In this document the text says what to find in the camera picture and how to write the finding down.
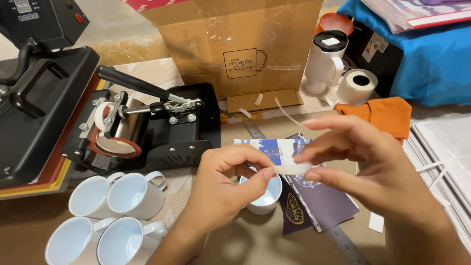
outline red power switch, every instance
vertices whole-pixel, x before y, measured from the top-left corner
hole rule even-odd
[[[83,18],[82,18],[82,16],[81,16],[79,13],[75,14],[75,18],[77,19],[77,21],[78,21],[79,23],[82,23],[82,22],[83,22]]]

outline metal ruler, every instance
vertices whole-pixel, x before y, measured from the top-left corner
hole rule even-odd
[[[243,124],[254,139],[266,139],[265,135],[263,135],[262,131],[255,125],[253,120],[248,119],[244,121]],[[340,248],[352,265],[371,265],[339,225],[336,225],[325,232]]]

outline black lid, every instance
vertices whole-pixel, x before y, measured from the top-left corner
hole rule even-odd
[[[323,40],[327,40],[330,38],[336,38],[340,43],[334,44],[334,45],[325,45],[322,43]],[[321,51],[323,52],[338,52],[343,50],[348,42],[348,36],[340,30],[326,30],[317,33],[314,36],[313,42],[315,45],[317,45],[319,48],[321,48]]]

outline digital display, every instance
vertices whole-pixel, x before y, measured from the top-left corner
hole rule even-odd
[[[17,7],[18,13],[26,13],[26,12],[31,12],[31,6],[30,5],[24,5],[24,6],[19,6]]]
[[[22,6],[22,5],[27,5],[29,3],[28,3],[28,0],[15,0],[15,4],[16,6]]]

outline blue fabric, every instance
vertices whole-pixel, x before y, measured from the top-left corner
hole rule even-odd
[[[348,0],[337,12],[355,17],[404,51],[391,97],[426,106],[471,104],[470,21],[392,34],[360,0]]]

